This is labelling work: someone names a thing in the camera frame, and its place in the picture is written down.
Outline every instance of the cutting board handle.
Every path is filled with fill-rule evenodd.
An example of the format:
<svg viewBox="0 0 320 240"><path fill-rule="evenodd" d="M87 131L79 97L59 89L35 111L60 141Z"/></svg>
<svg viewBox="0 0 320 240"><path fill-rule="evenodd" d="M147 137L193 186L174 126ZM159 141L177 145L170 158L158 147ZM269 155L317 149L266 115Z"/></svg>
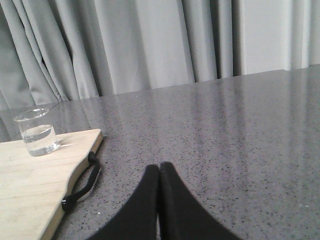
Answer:
<svg viewBox="0 0 320 240"><path fill-rule="evenodd" d="M99 170L100 170L100 162L97 159L97 157L93 151L89 152L88 162L90 163L90 165L94 165L92 172L89 176L88 182L78 192L71 194L71 195L68 195L68 196L65 196L62 199L62 209L65 212L70 211L74 207L74 205L76 204L78 199L80 199L82 196L84 196L87 192L90 191L90 189L93 187L93 185L96 181L96 178L97 178Z"/></svg>

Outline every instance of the curtain fold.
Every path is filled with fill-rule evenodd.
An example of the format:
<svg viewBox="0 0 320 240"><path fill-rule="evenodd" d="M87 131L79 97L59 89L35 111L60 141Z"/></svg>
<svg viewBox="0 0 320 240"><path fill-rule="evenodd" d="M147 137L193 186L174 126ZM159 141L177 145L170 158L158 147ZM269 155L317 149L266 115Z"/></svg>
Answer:
<svg viewBox="0 0 320 240"><path fill-rule="evenodd" d="M0 0L0 110L308 67L320 63L315 8L309 0Z"/></svg>

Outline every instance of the clear glass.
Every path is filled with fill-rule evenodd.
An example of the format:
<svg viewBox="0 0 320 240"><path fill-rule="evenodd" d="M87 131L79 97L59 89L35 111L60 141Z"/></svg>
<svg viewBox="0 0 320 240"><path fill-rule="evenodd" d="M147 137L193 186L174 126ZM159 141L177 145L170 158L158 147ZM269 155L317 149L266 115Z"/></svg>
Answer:
<svg viewBox="0 0 320 240"><path fill-rule="evenodd" d="M55 129L46 122L47 108L26 111L13 120L19 124L20 133L26 149L31 156L49 154L59 146Z"/></svg>

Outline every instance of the cutting board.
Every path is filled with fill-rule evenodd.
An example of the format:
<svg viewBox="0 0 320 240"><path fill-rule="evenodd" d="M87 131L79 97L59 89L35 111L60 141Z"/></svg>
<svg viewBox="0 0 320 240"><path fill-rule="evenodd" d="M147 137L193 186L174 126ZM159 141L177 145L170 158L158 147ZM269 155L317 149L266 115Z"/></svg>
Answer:
<svg viewBox="0 0 320 240"><path fill-rule="evenodd" d="M0 143L0 240L49 240L64 211L61 201L89 166L100 129L57 135L56 151L30 156L22 140Z"/></svg>

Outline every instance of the gray countertop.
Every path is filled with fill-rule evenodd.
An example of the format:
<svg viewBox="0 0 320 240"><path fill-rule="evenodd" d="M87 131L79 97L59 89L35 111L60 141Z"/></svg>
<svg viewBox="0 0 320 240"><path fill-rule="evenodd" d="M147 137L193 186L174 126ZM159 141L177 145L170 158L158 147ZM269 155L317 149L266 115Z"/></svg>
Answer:
<svg viewBox="0 0 320 240"><path fill-rule="evenodd" d="M104 135L95 188L63 217L54 240L91 236L146 165L163 161L243 239L320 239L320 65L47 107L57 134ZM24 110L0 111L1 142L21 139L11 119Z"/></svg>

